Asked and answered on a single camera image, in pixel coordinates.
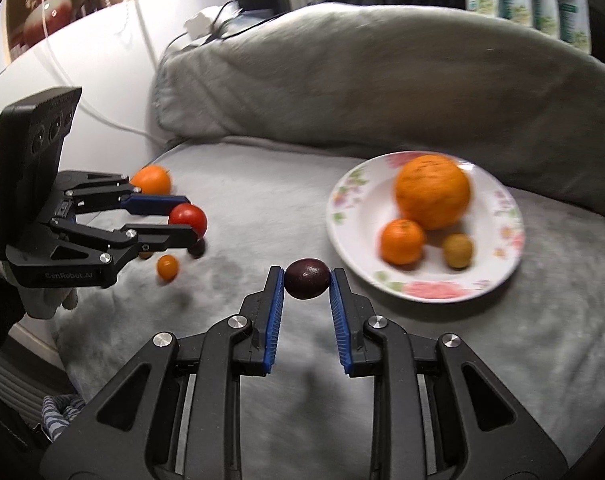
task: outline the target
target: vase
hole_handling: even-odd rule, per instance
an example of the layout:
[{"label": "vase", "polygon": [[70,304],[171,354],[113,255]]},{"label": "vase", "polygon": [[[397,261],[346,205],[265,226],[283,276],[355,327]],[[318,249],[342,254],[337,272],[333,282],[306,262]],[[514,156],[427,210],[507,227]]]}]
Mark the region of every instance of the vase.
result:
[{"label": "vase", "polygon": [[34,46],[44,40],[44,28],[42,27],[42,11],[44,7],[44,20],[47,34],[53,34],[56,30],[69,25],[73,15],[71,0],[26,0],[25,7],[31,9],[31,14],[25,20],[23,30],[25,41],[29,46]]}]

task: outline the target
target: kiwi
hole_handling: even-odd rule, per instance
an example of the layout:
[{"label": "kiwi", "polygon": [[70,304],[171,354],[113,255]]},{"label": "kiwi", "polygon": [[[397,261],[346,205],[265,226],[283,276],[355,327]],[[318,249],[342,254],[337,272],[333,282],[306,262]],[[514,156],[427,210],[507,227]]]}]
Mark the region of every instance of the kiwi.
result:
[{"label": "kiwi", "polygon": [[444,259],[453,269],[465,269],[471,265],[473,259],[473,241],[467,235],[449,235],[442,244]]}]

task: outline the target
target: robotic hand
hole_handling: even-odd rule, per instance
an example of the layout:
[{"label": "robotic hand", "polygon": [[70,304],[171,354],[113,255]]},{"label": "robotic hand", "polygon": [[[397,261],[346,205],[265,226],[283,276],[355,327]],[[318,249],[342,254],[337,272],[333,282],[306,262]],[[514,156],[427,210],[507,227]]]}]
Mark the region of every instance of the robotic hand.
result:
[{"label": "robotic hand", "polygon": [[0,276],[25,311],[51,318],[73,308],[78,286],[107,287],[141,251],[188,248],[189,226],[126,224],[117,231],[80,225],[76,215],[109,209],[169,215],[184,196],[143,195],[122,174],[58,172],[80,88],[52,88],[0,115]]},{"label": "robotic hand", "polygon": [[[207,332],[153,336],[47,449],[46,480],[240,480],[240,376],[266,376],[276,358],[284,271]],[[377,316],[334,269],[330,304],[349,377],[373,377],[371,480],[559,480],[567,462],[486,364],[454,334],[431,340]],[[194,396],[186,399],[189,375]],[[425,433],[417,375],[425,377]],[[188,420],[182,421],[190,403]],[[178,435],[185,467],[176,473]],[[437,471],[427,475],[426,439]]]}]

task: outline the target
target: plum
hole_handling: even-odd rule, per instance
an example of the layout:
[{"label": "plum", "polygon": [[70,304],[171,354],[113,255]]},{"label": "plum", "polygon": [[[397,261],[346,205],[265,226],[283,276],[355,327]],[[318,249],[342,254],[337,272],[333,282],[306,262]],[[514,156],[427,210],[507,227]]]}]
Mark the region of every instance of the plum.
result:
[{"label": "plum", "polygon": [[329,287],[331,271],[316,258],[292,263],[284,273],[284,288],[297,300],[317,298]]}]

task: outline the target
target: mandarin orange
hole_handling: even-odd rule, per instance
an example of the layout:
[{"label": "mandarin orange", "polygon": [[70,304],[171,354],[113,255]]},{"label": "mandarin orange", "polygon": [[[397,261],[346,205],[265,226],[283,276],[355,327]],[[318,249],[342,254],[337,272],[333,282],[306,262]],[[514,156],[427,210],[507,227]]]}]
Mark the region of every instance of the mandarin orange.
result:
[{"label": "mandarin orange", "polygon": [[454,225],[471,201],[467,175],[444,155],[422,155],[408,162],[397,175],[395,192],[403,218],[425,230]]},{"label": "mandarin orange", "polygon": [[425,232],[416,222],[399,218],[380,234],[380,257],[391,265],[413,264],[422,258]]}]

